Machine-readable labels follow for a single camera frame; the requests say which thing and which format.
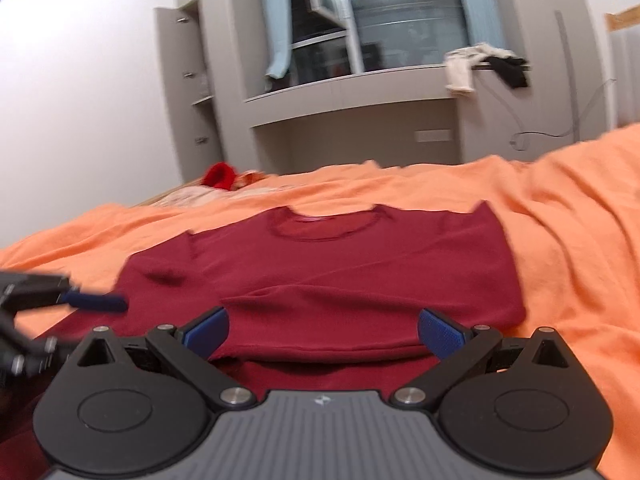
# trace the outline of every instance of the curtain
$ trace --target curtain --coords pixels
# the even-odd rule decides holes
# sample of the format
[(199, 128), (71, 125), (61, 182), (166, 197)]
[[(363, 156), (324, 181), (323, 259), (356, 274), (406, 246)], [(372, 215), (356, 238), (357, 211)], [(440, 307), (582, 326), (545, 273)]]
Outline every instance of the curtain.
[(507, 48), (496, 0), (462, 0), (471, 44), (489, 43)]
[(266, 75), (281, 79), (291, 63), (291, 0), (262, 0), (271, 60)]

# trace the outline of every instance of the wooden headboard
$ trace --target wooden headboard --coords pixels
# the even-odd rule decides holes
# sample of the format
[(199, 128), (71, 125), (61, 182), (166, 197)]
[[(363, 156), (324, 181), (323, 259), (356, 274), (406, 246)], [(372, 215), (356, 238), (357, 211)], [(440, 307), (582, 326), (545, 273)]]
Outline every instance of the wooden headboard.
[(164, 193), (161, 193), (159, 195), (153, 196), (153, 197), (149, 198), (148, 200), (145, 200), (144, 202), (140, 202), (139, 204), (136, 204), (136, 207), (140, 206), (140, 205), (153, 205), (156, 202), (158, 202), (159, 200), (163, 199), (169, 193), (173, 193), (174, 191), (178, 191), (179, 189), (182, 189), (183, 187), (187, 187), (187, 186), (199, 186), (201, 182), (202, 182), (202, 178), (197, 178), (196, 180), (191, 180), (190, 182), (186, 182), (184, 184), (181, 184), (180, 186), (174, 187), (173, 189), (169, 189), (169, 190), (165, 191)]
[(617, 126), (640, 122), (640, 6), (607, 14)]
[(619, 14), (606, 14), (609, 32), (640, 25), (640, 6), (632, 7)]

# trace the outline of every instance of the red cloth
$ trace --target red cloth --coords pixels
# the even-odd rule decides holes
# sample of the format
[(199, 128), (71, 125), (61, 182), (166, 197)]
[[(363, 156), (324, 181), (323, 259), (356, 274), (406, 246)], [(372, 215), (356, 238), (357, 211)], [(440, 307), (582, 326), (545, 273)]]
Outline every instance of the red cloth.
[(31, 417), (50, 380), (41, 376), (13, 391), (6, 416), (0, 420), (1, 480), (37, 480), (49, 469), (33, 433)]
[(202, 185), (231, 191), (235, 180), (236, 170), (226, 162), (217, 162), (202, 177)]
[[(259, 396), (274, 388), (388, 395), (434, 363), (417, 338), (425, 306), (465, 326), (504, 329), (525, 315), (510, 248), (486, 203), (469, 214), (378, 205), (326, 218), (280, 207), (134, 254), (116, 290), (129, 297), (126, 315), (75, 312), (52, 332), (82, 337), (106, 324), (140, 335), (221, 304), (231, 329), (214, 364)], [(8, 451), (0, 446), (0, 463)]]

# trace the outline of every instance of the bed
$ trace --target bed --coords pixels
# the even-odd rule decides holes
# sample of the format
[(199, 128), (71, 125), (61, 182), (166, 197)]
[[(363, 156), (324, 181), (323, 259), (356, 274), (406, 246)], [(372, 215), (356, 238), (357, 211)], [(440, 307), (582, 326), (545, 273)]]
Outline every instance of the bed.
[[(462, 166), (379, 168), (373, 162), (268, 176), (203, 205), (104, 205), (0, 251), (0, 267), (69, 273), (109, 290), (126, 258), (185, 230), (209, 230), (275, 206), (321, 216), (383, 203), (466, 212), (488, 200), (513, 249), (527, 309), (511, 335), (555, 326), (610, 404), (600, 470), (638, 477), (640, 433), (640, 124), (533, 163), (489, 156)], [(38, 335), (69, 313), (24, 313)]]

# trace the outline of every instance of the metal screw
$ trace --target metal screw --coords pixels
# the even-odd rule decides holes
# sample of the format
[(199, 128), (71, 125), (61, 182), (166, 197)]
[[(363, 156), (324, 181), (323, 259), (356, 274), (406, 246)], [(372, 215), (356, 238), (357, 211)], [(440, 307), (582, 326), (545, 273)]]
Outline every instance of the metal screw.
[(402, 402), (403, 404), (420, 404), (427, 398), (427, 394), (420, 388), (409, 387), (396, 390), (394, 397), (398, 402)]
[(11, 373), (13, 375), (20, 375), (24, 368), (24, 356), (17, 355), (11, 363)]
[(53, 354), (53, 351), (56, 349), (56, 345), (58, 344), (57, 337), (47, 337), (47, 340), (44, 342), (44, 351), (47, 354)]
[(249, 402), (253, 394), (246, 388), (236, 386), (235, 388), (227, 388), (220, 393), (220, 399), (232, 406), (239, 406)]

